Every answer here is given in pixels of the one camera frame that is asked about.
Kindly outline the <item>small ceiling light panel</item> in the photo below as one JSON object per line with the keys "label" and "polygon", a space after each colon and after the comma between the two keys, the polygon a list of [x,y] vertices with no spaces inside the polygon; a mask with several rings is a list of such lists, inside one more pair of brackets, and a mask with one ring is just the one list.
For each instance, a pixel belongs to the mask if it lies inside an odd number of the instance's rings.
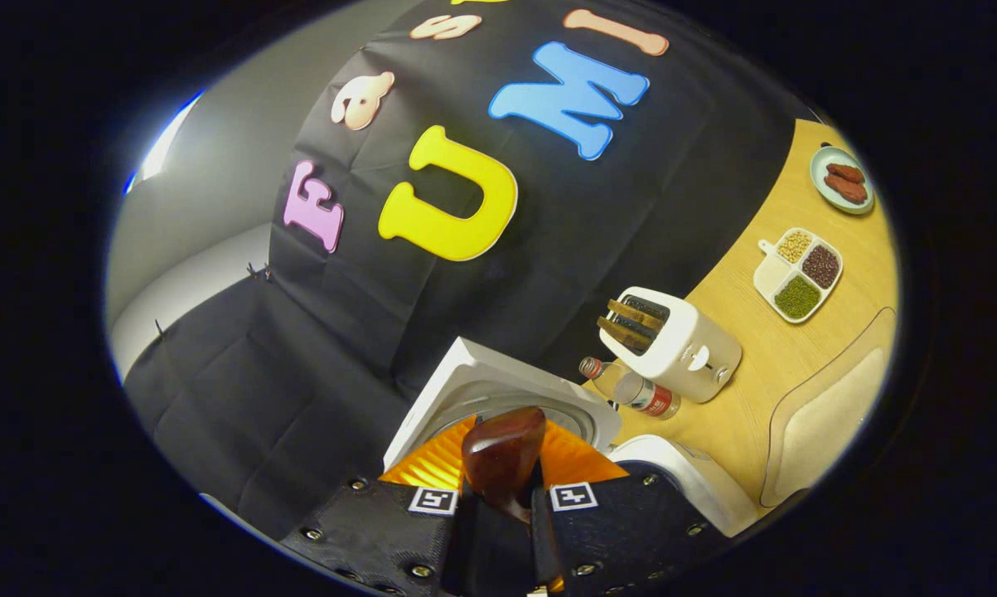
{"label": "small ceiling light panel", "polygon": [[172,120],[166,124],[163,131],[154,140],[149,151],[143,156],[138,169],[127,180],[126,185],[123,187],[123,194],[129,194],[138,184],[142,184],[143,181],[147,181],[149,178],[155,177],[163,171],[170,148],[172,148],[177,138],[177,133],[183,128],[184,122],[187,121],[196,103],[200,101],[205,93],[204,90],[196,92],[190,101],[181,106],[175,113],[175,116],[172,117]]}

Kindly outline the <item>clear plastic water bottle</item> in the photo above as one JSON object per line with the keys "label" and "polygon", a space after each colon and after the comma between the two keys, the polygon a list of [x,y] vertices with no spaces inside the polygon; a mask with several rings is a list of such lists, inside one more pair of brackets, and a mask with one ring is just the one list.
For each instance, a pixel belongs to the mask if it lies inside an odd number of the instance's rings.
{"label": "clear plastic water bottle", "polygon": [[627,364],[585,357],[578,370],[593,383],[594,392],[608,403],[658,420],[672,419],[680,410],[681,399],[676,394],[649,381]]}

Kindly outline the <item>white rice cooker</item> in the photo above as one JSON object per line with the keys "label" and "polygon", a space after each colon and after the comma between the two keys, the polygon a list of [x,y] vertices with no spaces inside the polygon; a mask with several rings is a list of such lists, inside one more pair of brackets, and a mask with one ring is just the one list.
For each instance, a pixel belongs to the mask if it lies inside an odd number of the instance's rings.
{"label": "white rice cooker", "polygon": [[705,451],[656,434],[620,441],[621,411],[597,394],[547,371],[457,337],[416,396],[382,458],[389,483],[453,490],[462,473],[461,442],[479,417],[536,405],[551,423],[544,466],[554,505],[581,509],[590,495],[578,483],[611,478],[619,464],[653,464],[723,536],[758,521],[741,485]]}

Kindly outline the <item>white toaster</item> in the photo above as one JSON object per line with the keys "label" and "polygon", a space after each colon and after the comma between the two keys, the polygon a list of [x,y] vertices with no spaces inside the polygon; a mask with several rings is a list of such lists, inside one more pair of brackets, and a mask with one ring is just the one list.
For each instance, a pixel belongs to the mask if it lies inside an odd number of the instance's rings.
{"label": "white toaster", "polygon": [[692,303],[637,286],[627,288],[612,301],[627,303],[665,320],[661,329],[653,330],[616,316],[609,309],[602,316],[653,337],[646,351],[632,352],[599,328],[605,347],[633,371],[696,404],[712,400],[733,377],[742,359],[741,345],[732,333]]}

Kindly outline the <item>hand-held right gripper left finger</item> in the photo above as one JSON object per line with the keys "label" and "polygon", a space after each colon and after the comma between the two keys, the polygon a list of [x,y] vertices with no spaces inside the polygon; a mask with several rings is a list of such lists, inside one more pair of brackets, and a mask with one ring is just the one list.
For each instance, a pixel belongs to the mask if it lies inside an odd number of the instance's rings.
{"label": "hand-held right gripper left finger", "polygon": [[281,541],[343,580],[395,596],[442,596],[462,495],[469,415],[376,479],[351,478]]}

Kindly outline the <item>clear rice container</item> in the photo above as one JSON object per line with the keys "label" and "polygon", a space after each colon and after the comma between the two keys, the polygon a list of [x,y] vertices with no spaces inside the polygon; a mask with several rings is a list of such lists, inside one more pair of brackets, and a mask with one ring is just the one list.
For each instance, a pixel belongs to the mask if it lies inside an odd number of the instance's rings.
{"label": "clear rice container", "polygon": [[809,490],[853,442],[886,379],[897,314],[882,308],[850,345],[778,401],[768,430],[761,507]]}

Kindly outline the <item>brown wooden spoon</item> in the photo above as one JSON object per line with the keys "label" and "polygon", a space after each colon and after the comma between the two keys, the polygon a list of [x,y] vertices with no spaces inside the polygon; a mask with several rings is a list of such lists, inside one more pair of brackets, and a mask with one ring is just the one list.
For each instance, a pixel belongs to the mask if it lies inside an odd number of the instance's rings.
{"label": "brown wooden spoon", "polygon": [[522,524],[531,522],[522,498],[531,492],[546,423],[544,412],[528,405],[476,423],[462,441],[469,488],[488,507]]}

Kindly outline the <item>brown toast slice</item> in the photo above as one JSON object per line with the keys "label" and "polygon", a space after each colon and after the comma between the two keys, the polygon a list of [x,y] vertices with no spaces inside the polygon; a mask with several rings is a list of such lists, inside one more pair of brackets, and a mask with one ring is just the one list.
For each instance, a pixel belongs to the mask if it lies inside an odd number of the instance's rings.
{"label": "brown toast slice", "polygon": [[607,308],[615,313],[616,316],[623,317],[628,321],[633,321],[642,325],[644,328],[649,328],[653,330],[661,329],[665,324],[664,318],[658,318],[652,316],[652,314],[642,311],[639,308],[635,308],[627,303],[619,303],[609,299],[607,302]]}
{"label": "brown toast slice", "polygon": [[596,323],[602,332],[605,332],[616,343],[619,343],[626,349],[630,349],[632,352],[644,352],[654,341],[653,337],[643,335],[643,333],[633,328],[627,328],[627,326],[608,320],[605,317],[597,318]]}

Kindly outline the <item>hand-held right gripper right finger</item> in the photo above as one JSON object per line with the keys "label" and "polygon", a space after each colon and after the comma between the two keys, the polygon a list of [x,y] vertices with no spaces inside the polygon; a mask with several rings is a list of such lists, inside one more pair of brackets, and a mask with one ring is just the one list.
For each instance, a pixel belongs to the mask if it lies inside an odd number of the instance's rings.
{"label": "hand-held right gripper right finger", "polygon": [[536,581],[556,596],[654,596],[726,536],[654,464],[615,464],[546,423],[531,495]]}

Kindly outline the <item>pale green plate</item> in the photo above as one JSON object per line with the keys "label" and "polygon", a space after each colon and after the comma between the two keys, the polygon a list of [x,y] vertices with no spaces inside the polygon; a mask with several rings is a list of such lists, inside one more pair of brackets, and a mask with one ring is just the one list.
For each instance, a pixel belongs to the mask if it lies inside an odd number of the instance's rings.
{"label": "pale green plate", "polygon": [[[828,163],[840,163],[840,165],[850,165],[857,167],[865,175],[865,188],[869,193],[869,199],[863,205],[854,205],[849,203],[849,201],[843,200],[838,193],[833,192],[828,188],[824,182],[824,178],[829,173],[826,170]],[[830,146],[830,144],[824,144],[823,147],[816,151],[813,155],[809,165],[809,177],[816,186],[816,190],[820,193],[825,200],[831,204],[832,207],[839,209],[839,211],[846,212],[846,214],[853,215],[865,215],[869,214],[874,208],[874,197],[876,197],[876,192],[874,192],[874,187],[870,181],[869,175],[865,167],[854,158],[853,155],[844,151],[842,148],[836,146]]]}

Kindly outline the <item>black backdrop cloth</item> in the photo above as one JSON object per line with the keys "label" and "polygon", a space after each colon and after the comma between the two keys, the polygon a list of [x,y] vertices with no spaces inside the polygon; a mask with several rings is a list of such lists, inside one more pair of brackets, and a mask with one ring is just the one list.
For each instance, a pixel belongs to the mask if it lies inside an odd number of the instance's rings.
{"label": "black backdrop cloth", "polygon": [[[311,84],[270,168],[269,273],[188,311],[130,367],[143,431],[196,492],[282,540],[382,454],[458,337],[563,378],[628,286],[687,294],[766,201],[797,120],[777,76],[646,0],[469,2],[447,41],[422,0]],[[511,171],[474,260],[378,233],[400,182],[456,218],[474,178],[409,158],[431,126]]]}

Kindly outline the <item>white divided grain dish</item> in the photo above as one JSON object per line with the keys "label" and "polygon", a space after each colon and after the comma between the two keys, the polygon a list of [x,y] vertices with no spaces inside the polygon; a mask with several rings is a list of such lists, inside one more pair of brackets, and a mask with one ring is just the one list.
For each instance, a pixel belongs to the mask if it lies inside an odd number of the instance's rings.
{"label": "white divided grain dish", "polygon": [[760,239],[753,287],[782,320],[801,324],[826,303],[843,275],[840,252],[820,235],[791,227],[778,241]]}

